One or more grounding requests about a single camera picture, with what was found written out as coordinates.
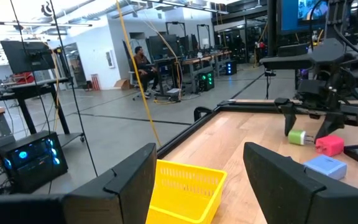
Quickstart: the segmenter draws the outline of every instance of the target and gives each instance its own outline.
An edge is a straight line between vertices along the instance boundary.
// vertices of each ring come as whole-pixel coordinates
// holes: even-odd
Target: workbench
[[[60,105],[60,101],[57,98],[57,92],[56,92],[56,88],[55,88],[56,82],[57,82],[56,79],[51,79],[51,80],[39,81],[39,82],[37,82],[37,84],[39,86],[39,93],[41,95],[50,93],[52,95],[53,100],[55,101],[55,105],[58,105],[57,113],[59,115],[59,120],[60,120],[60,123],[62,124],[62,129],[64,131],[64,134],[58,135],[60,145],[63,147],[77,137],[81,137],[81,142],[83,142],[85,140],[83,137],[84,136],[83,133],[70,133],[70,130],[68,129],[68,125],[66,122],[65,115],[63,113],[63,109]],[[58,82],[65,83],[65,82],[68,82],[68,79],[60,78],[58,80]],[[37,130],[35,128],[34,122],[32,121],[30,112],[29,112],[27,105],[25,103],[25,100],[39,96],[35,83],[11,86],[8,89],[11,93],[5,93],[3,95],[0,95],[0,101],[17,100],[17,102],[21,108],[25,123],[26,123],[30,133],[31,134],[37,133]]]
[[[245,142],[260,144],[300,164],[319,155],[313,145],[288,143],[284,135],[284,115],[277,113],[272,102],[229,100],[211,111],[198,108],[196,121],[157,152],[159,159],[227,172],[213,223],[266,223],[244,166]],[[323,118],[315,120],[307,115],[296,117],[294,128],[310,135],[316,134],[323,122]],[[358,127],[345,126],[333,134],[343,138],[345,145],[358,144]],[[346,177],[341,181],[358,188],[358,162],[345,154],[334,158],[347,164]]]
[[[183,60],[181,62],[182,65],[188,65],[189,66],[189,75],[190,75],[190,80],[191,80],[191,92],[192,93],[197,93],[197,84],[196,84],[196,77],[198,74],[200,73],[208,73],[213,71],[213,67],[212,67],[212,60],[213,60],[213,56],[212,55],[208,55],[208,56],[204,56],[202,58],[193,58],[193,59],[187,59],[187,60]]]

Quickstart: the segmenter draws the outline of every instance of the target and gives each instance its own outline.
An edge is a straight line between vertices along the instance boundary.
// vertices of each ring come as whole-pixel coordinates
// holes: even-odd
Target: black desk
[[[65,83],[65,82],[68,82],[67,78],[59,79],[59,83]],[[41,95],[44,95],[47,93],[52,94],[52,98],[56,104],[56,100],[57,100],[57,93],[56,93],[56,89],[55,89],[56,79],[39,81],[39,82],[37,82],[37,84],[39,86],[39,93]],[[30,133],[31,134],[37,133],[34,122],[32,121],[31,115],[30,115],[27,105],[25,103],[25,100],[27,100],[27,99],[30,99],[33,97],[38,97],[38,92],[36,90],[35,83],[12,86],[9,88],[9,90],[11,90],[12,93],[1,95],[0,101],[17,100],[17,102],[19,103],[19,106],[22,110],[23,117],[25,119],[25,123],[27,124],[27,127],[28,127]],[[71,142],[72,140],[74,140],[75,138],[77,138],[78,136],[81,136],[81,141],[83,142],[85,140],[83,137],[84,136],[83,133],[70,133],[70,130],[68,129],[66,117],[63,113],[60,103],[57,106],[57,110],[58,110],[60,123],[62,124],[62,128],[64,131],[64,134],[58,135],[60,145],[62,145],[62,147],[63,147],[66,144],[68,144],[69,142]]]

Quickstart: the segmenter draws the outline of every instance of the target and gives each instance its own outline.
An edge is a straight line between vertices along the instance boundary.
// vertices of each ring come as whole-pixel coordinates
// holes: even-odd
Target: computer tower
[[[237,73],[237,63],[235,61],[226,62],[226,75]]]
[[[200,73],[198,77],[198,88],[200,91],[208,91],[215,87],[213,72]]]
[[[31,193],[68,169],[53,131],[41,131],[1,146],[0,160],[14,193]]]

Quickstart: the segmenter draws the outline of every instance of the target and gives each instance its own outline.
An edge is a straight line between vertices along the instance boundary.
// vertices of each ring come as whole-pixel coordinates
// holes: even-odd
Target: metal pole
[[[247,42],[248,42],[248,33],[247,33],[247,19],[246,19],[246,17],[244,16],[244,21],[245,21],[245,24],[244,24],[244,29],[245,29],[245,35],[246,35],[246,37],[245,37],[245,40],[244,40],[244,42],[245,42],[245,45],[246,45],[246,63],[248,63],[248,56],[249,56],[249,52],[248,52],[248,46],[247,46]]]
[[[277,0],[267,1],[267,55],[273,57],[276,52],[277,36]]]

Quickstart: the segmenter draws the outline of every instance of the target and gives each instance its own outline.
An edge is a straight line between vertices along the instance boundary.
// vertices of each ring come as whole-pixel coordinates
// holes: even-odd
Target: blue block
[[[346,163],[325,155],[315,157],[314,159],[305,162],[303,165],[336,180],[345,177],[347,170]]]

